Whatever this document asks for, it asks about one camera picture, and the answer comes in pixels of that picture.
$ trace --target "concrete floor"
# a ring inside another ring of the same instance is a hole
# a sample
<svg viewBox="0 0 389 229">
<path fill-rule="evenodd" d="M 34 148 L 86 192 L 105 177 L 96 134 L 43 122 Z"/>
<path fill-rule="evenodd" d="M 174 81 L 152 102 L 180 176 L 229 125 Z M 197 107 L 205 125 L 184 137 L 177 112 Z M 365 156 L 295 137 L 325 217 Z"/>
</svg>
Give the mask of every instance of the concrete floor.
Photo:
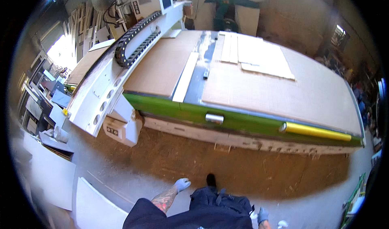
<svg viewBox="0 0 389 229">
<path fill-rule="evenodd" d="M 312 158 L 248 149 L 227 154 L 214 151 L 210 143 L 148 128 L 143 128 L 138 144 L 130 148 L 107 137 L 102 129 L 97 138 L 68 120 L 63 129 L 70 133 L 68 145 L 75 149 L 76 177 L 85 177 L 127 212 L 137 199 L 152 199 L 182 177 L 188 177 L 192 185 L 177 195 L 167 215 L 187 211 L 189 195 L 205 186 L 205 177 L 212 172 L 220 189 L 247 196 L 257 210 L 265 207 L 272 228 L 280 220 L 291 229 L 338 228 L 342 204 L 359 176 L 369 174 L 373 154 L 369 132 L 367 147 L 349 157 Z"/>
</svg>

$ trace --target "tattoo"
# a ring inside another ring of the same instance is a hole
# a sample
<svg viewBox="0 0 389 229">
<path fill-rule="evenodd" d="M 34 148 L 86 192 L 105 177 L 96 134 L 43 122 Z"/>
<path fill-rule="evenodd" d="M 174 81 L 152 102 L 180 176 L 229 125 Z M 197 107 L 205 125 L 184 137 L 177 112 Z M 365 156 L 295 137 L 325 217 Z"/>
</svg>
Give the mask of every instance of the tattoo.
<svg viewBox="0 0 389 229">
<path fill-rule="evenodd" d="M 264 220 L 258 225 L 258 229 L 270 229 L 269 222 L 267 220 Z"/>
<path fill-rule="evenodd" d="M 171 187 L 167 191 L 164 191 L 157 196 L 155 196 L 151 202 L 162 210 L 165 214 L 173 203 L 175 196 L 178 194 L 176 186 Z"/>
</svg>

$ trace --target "hand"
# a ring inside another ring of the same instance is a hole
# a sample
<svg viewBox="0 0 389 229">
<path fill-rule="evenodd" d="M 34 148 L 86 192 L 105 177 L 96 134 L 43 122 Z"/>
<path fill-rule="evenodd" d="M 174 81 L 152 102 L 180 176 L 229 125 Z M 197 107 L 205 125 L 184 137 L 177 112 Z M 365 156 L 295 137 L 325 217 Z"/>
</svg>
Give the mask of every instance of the hand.
<svg viewBox="0 0 389 229">
<path fill-rule="evenodd" d="M 190 185 L 191 185 L 191 181 L 189 181 L 188 178 L 180 178 L 174 184 L 174 186 L 176 186 L 178 190 L 178 193 L 185 190 Z"/>
<path fill-rule="evenodd" d="M 269 212 L 267 212 L 264 207 L 261 207 L 260 212 L 258 213 L 258 224 L 260 224 L 264 220 L 269 220 Z"/>
</svg>

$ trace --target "person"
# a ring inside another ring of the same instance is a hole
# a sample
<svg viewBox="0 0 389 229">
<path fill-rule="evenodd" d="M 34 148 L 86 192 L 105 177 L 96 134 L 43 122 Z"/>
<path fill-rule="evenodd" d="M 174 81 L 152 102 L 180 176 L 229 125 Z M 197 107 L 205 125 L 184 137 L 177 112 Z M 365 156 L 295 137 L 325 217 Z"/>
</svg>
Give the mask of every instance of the person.
<svg viewBox="0 0 389 229">
<path fill-rule="evenodd" d="M 138 199 L 124 221 L 123 229 L 132 228 L 252 228 L 250 206 L 247 197 L 217 193 L 215 175 L 208 174 L 207 187 L 197 189 L 191 196 L 189 210 L 170 217 L 166 212 L 176 195 L 189 187 L 188 178 L 180 178 L 168 190 L 158 194 L 151 201 Z M 269 213 L 260 208 L 258 229 L 270 229 Z"/>
</svg>

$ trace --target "foot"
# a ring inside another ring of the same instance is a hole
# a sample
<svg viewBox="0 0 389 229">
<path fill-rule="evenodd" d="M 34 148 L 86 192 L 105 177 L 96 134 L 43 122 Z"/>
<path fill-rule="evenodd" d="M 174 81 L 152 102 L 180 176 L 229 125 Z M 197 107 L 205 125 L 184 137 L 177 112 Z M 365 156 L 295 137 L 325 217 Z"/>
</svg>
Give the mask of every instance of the foot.
<svg viewBox="0 0 389 229">
<path fill-rule="evenodd" d="M 216 186 L 216 178 L 215 178 L 215 175 L 213 173 L 210 173 L 207 175 L 207 186 L 210 186 L 210 187 L 217 187 Z"/>
</svg>

